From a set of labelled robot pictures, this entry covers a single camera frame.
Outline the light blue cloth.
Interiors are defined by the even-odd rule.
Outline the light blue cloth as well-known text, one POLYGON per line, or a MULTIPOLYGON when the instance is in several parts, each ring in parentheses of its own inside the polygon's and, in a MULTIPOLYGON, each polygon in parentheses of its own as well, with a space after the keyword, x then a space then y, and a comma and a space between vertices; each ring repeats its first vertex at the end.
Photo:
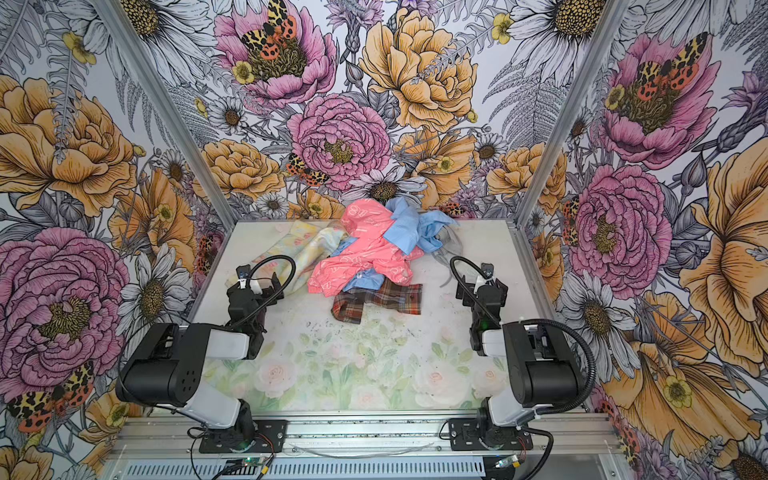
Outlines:
MULTIPOLYGON (((436 239, 438 232, 444 226, 452 226, 456 223, 454 219, 439 210, 421 213, 402 198, 392 199, 383 206, 392 212, 391 219, 395 221, 384 234, 384 238, 394 243, 404 253, 410 253, 415 246, 418 246, 425 255, 431 254, 442 245, 436 239)), ((349 235, 331 256, 340 254, 355 241, 356 239, 349 235)), ((342 291, 349 291, 352 288, 377 290, 385 279, 388 278, 369 269, 358 273, 342 291)))

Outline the pink patterned cloth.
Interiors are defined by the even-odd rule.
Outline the pink patterned cloth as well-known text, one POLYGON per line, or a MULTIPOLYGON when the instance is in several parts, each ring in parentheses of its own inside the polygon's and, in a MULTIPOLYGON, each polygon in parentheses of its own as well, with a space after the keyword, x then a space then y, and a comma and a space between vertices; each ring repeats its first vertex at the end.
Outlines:
POLYGON ((415 246, 404 253, 384 238, 395 221, 392 212, 372 199, 350 204, 341 219, 347 233, 356 239, 340 254, 322 260, 308 280, 311 294, 334 297, 360 272, 373 269, 398 285, 408 285, 413 272, 410 262, 425 255, 415 246))

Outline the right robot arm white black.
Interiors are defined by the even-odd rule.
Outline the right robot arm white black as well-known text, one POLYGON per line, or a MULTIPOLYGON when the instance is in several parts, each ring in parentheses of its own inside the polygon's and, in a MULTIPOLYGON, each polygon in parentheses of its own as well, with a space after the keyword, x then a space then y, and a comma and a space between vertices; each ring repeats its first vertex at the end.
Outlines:
POLYGON ((472 313, 469 339, 482 357, 501 361, 509 385, 484 398, 474 421, 449 421, 451 448, 511 450, 532 447, 528 424, 580 406, 597 380, 589 343, 572 327, 549 319, 503 323, 508 287, 480 275, 474 283, 452 268, 456 298, 472 313))

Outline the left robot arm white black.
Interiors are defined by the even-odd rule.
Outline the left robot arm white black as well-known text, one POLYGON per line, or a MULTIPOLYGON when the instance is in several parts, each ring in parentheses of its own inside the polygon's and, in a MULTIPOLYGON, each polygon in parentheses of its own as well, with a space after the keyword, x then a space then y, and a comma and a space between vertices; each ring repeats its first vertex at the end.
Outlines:
POLYGON ((224 325, 196 322, 187 327, 155 324, 149 328, 121 368, 115 392, 123 402, 176 412, 198 422, 219 448, 244 451, 257 440, 247 401, 223 394, 203 379, 208 359, 254 360, 267 333, 267 308, 284 298, 283 291, 295 276, 295 263, 285 255, 290 271, 285 280, 277 274, 269 285, 255 292, 257 270, 236 269, 236 283, 227 290, 229 321, 224 325))

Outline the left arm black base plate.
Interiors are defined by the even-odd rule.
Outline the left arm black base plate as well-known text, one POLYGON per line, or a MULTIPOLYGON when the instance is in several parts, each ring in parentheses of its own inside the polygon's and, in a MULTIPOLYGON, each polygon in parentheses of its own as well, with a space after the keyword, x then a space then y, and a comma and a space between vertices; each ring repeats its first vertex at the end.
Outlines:
POLYGON ((285 420, 255 420, 252 438, 241 427, 214 429, 201 440, 199 452, 202 454, 252 454, 280 453, 286 437, 288 422, 285 420))

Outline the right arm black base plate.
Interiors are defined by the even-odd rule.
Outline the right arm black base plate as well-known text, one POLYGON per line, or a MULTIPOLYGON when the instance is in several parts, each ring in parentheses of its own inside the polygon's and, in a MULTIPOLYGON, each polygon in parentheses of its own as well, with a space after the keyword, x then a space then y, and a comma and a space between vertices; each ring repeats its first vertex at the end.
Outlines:
POLYGON ((531 436, 513 427, 482 424, 477 419, 448 420, 448 434, 453 451, 520 451, 533 447, 531 436))

